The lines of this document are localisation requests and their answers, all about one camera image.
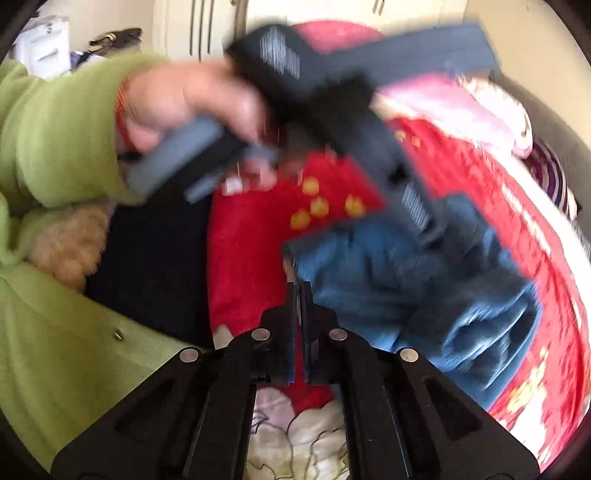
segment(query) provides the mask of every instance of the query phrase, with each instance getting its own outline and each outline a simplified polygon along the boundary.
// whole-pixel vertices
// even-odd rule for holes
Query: black metal bracket
[[[535,457],[429,361],[341,329],[302,283],[225,349],[182,350],[64,448],[52,477],[242,480],[256,389],[294,381],[300,324],[307,382],[342,390],[353,479],[538,476]]]

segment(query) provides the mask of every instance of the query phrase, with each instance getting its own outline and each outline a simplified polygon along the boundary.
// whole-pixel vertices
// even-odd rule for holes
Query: metal screw
[[[405,348],[400,352],[400,358],[405,362],[413,363],[418,360],[418,353],[412,348]]]
[[[266,328],[257,328],[256,330],[252,331],[252,337],[257,342],[264,342],[265,340],[271,338],[271,332]]]
[[[329,332],[329,337],[337,342],[342,342],[348,337],[348,335],[347,330],[343,330],[342,328],[333,328]]]
[[[199,350],[194,348],[186,348],[181,352],[179,357],[181,359],[181,362],[190,364],[191,362],[194,362],[197,358],[199,358]]]

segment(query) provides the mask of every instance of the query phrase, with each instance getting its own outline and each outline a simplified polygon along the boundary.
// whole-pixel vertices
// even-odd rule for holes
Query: denim fabric
[[[379,349],[416,348],[489,408],[521,365],[541,306],[470,201],[438,202],[449,225],[437,245],[419,245],[394,220],[367,218],[286,250],[341,326]]]

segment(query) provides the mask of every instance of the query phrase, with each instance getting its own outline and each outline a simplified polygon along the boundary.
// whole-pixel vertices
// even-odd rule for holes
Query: green jacket
[[[155,61],[127,55],[52,82],[0,65],[0,409],[48,470],[61,448],[185,346],[23,260],[68,204],[129,196],[116,160],[115,102],[122,79]]]

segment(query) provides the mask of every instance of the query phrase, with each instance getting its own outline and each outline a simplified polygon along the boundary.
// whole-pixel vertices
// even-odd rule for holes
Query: purple fabric
[[[558,155],[543,140],[534,138],[534,148],[530,156],[525,158],[523,162],[556,207],[569,219],[572,219],[575,212],[569,211],[566,175]]]

